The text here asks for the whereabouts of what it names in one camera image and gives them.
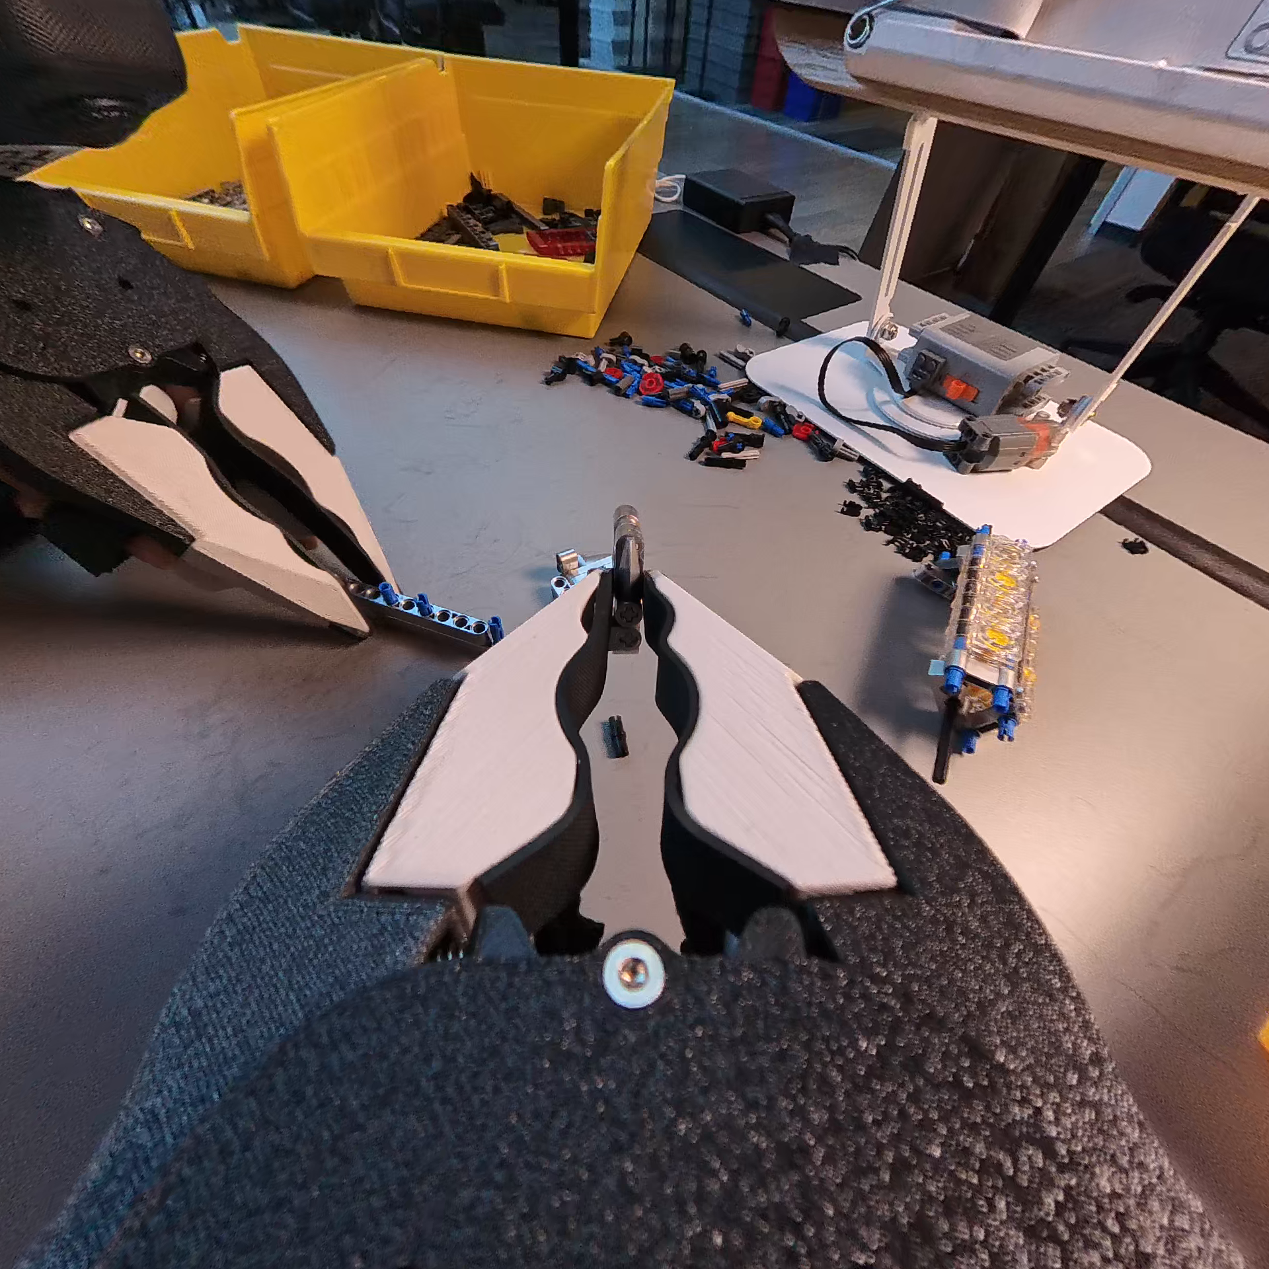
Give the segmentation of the grey battery box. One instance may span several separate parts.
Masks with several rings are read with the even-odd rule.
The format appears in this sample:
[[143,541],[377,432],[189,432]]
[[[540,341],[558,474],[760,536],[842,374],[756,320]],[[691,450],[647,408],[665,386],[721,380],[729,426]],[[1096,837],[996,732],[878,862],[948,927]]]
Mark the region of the grey battery box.
[[939,314],[910,334],[898,355],[907,386],[973,417],[1022,415],[1069,379],[1054,349],[975,312]]

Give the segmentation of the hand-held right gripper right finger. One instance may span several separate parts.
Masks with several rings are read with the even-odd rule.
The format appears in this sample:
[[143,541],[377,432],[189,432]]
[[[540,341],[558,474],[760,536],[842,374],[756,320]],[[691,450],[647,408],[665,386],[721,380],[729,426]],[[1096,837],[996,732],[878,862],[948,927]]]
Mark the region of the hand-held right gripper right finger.
[[644,583],[656,704],[676,744],[661,858],[688,950],[723,954],[766,909],[824,942],[815,903],[898,888],[804,679],[665,574]]

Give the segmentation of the long grey beam with pins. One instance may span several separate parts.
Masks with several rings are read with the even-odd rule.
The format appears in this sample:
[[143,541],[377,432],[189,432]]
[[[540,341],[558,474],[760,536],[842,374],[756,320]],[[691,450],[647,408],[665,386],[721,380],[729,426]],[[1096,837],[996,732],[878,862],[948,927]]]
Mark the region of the long grey beam with pins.
[[479,618],[452,607],[436,605],[424,593],[398,592],[389,581],[350,581],[345,586],[357,608],[374,624],[396,624],[413,633],[452,640],[478,652],[499,643],[505,630],[498,616]]

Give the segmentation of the transparent brick assembly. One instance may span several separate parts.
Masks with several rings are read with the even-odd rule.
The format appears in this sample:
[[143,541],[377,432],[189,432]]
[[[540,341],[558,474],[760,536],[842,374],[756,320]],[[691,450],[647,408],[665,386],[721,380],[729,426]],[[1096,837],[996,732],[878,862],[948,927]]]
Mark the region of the transparent brick assembly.
[[940,654],[931,661],[942,729],[933,781],[945,784],[955,757],[979,740],[1014,741],[1037,698],[1037,557],[1025,541],[981,527],[973,537],[922,563],[915,578],[949,604]]

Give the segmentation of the stack of blue and red bins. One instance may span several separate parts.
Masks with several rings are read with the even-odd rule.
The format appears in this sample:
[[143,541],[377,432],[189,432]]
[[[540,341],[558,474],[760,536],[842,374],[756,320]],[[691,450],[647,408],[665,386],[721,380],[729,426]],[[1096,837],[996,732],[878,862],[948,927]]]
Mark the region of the stack of blue and red bins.
[[842,99],[800,78],[776,40],[776,7],[766,4],[757,27],[757,45],[748,102],[795,122],[827,122],[839,116]]

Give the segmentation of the black office chair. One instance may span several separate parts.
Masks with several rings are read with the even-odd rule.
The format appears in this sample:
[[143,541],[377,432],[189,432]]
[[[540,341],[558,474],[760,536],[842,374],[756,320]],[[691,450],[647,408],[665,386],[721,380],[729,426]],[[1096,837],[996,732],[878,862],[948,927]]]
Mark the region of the black office chair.
[[[1233,195],[1209,192],[1189,201],[1170,199],[1141,244],[1141,258],[1162,278],[1179,282],[1236,211]],[[1221,247],[1189,290],[1182,308],[1196,321],[1179,341],[1155,340],[1137,359],[1131,380],[1197,408],[1208,394],[1267,430],[1267,394],[1254,394],[1215,358],[1218,341],[1233,331],[1267,337],[1267,204]]]

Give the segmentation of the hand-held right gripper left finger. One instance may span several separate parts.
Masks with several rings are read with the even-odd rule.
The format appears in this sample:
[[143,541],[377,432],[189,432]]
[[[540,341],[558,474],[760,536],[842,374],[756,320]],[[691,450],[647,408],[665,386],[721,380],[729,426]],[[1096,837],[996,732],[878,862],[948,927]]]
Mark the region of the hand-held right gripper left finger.
[[487,908],[532,939],[579,915],[599,856],[582,723],[606,686],[612,602],[612,574],[590,574],[469,666],[371,850],[368,891],[448,902],[466,932]]

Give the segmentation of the brown wooden panel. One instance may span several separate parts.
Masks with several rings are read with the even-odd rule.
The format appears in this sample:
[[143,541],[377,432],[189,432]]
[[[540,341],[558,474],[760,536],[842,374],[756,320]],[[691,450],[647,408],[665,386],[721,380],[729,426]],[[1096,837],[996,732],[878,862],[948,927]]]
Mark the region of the brown wooden panel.
[[901,279],[1014,324],[1105,166],[940,121]]

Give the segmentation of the yellow storage bin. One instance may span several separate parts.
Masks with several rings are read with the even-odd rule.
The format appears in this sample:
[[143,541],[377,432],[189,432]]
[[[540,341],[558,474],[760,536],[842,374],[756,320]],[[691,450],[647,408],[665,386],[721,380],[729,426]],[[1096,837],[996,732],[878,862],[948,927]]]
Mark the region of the yellow storage bin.
[[[265,110],[315,273],[362,306],[593,337],[655,211],[674,81],[492,57],[416,59]],[[427,243],[478,176],[528,211],[599,210],[594,260]]]
[[[135,225],[185,269],[292,290],[313,278],[269,124],[359,80],[439,51],[266,25],[179,34],[186,93],[129,140],[52,161],[26,179],[69,187],[91,207]],[[248,211],[186,196],[242,181]]]

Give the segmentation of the black connector with grey axle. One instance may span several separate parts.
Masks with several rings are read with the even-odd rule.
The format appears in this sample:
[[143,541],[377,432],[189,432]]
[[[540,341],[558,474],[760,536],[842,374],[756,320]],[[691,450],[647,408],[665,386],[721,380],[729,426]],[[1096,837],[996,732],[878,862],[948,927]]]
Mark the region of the black connector with grey axle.
[[612,613],[609,652],[635,654],[643,643],[646,539],[640,512],[629,503],[614,510],[611,563]]

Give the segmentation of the black power adapter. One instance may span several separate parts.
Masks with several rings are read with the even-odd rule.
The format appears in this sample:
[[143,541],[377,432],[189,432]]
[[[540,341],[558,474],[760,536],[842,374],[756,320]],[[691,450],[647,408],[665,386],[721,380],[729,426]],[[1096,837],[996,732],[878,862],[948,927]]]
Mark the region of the black power adapter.
[[788,231],[797,198],[789,190],[741,169],[711,169],[685,176],[686,211],[736,234]]

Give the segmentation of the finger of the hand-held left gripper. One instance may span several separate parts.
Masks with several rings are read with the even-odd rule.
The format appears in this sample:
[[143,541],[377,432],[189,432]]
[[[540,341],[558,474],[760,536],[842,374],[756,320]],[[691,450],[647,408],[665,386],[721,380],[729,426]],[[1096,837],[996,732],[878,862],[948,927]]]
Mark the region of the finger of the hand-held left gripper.
[[[327,548],[348,548],[353,560],[345,568],[374,583],[377,536],[339,456],[277,391],[214,391],[211,406],[212,420],[232,441],[263,459],[268,473],[283,476],[285,489],[301,495],[303,509],[331,522]],[[129,417],[127,409],[120,400],[112,414],[73,429],[70,439],[191,534],[188,559],[357,637],[371,634],[346,581],[313,563],[282,527],[241,501],[227,479],[214,473],[204,448],[179,427]]]
[[164,358],[164,395],[164,509],[192,537],[174,572],[286,608],[351,608],[356,581],[393,580],[342,460],[260,370],[189,344]]

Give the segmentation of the pile of black pins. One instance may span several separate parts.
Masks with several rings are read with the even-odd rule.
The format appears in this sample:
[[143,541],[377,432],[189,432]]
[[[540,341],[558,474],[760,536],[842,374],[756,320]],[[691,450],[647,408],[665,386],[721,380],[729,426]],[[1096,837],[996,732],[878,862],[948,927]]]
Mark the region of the pile of black pins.
[[880,468],[863,465],[847,482],[841,513],[856,518],[865,531],[918,565],[955,557],[975,530],[955,518],[912,480],[896,482]]

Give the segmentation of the grey motor with orange end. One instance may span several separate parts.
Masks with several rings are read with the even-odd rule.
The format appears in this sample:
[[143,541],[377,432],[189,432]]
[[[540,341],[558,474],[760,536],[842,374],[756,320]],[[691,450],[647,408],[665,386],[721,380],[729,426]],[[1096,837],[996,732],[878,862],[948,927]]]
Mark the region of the grey motor with orange end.
[[1075,405],[1049,399],[1020,415],[966,417],[946,459],[961,474],[1038,470],[1070,435]]

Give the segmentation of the pile of small mixed pieces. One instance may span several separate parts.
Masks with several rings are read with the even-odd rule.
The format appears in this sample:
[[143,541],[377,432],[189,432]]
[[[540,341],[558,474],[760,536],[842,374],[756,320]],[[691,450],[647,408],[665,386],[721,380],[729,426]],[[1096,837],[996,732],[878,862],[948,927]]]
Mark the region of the pile of small mixed pieces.
[[547,388],[572,379],[647,409],[694,420],[698,435],[686,459],[703,468],[742,471],[771,439],[792,438],[821,462],[862,457],[833,438],[803,409],[759,386],[747,373],[753,352],[711,355],[691,343],[652,353],[623,332],[576,353],[560,353],[543,376]]

